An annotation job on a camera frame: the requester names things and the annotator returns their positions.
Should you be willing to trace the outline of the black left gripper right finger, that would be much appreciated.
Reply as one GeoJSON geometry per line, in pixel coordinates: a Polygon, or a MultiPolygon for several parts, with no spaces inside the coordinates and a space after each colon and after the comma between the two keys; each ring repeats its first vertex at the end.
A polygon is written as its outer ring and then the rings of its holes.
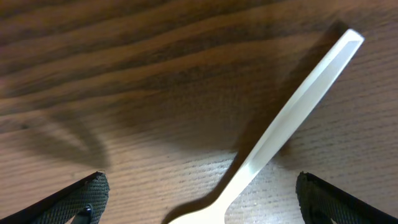
{"type": "Polygon", "coordinates": [[[295,192],[306,224],[397,224],[397,218],[311,173],[299,173],[295,192]]]}

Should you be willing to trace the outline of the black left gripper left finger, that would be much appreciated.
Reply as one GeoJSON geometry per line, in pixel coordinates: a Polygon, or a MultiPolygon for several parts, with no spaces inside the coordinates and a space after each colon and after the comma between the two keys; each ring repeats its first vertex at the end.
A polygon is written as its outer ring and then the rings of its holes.
{"type": "Polygon", "coordinates": [[[109,199],[106,174],[94,172],[39,202],[1,219],[1,223],[98,223],[109,199]]]}

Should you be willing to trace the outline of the white plastic spoon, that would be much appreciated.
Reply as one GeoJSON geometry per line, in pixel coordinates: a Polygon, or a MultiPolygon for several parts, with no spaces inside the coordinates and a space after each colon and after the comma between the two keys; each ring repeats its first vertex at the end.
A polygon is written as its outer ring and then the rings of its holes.
{"type": "Polygon", "coordinates": [[[209,206],[181,215],[170,223],[224,223],[228,207],[305,121],[364,40],[353,29],[345,31],[279,111],[218,198],[209,206]]]}

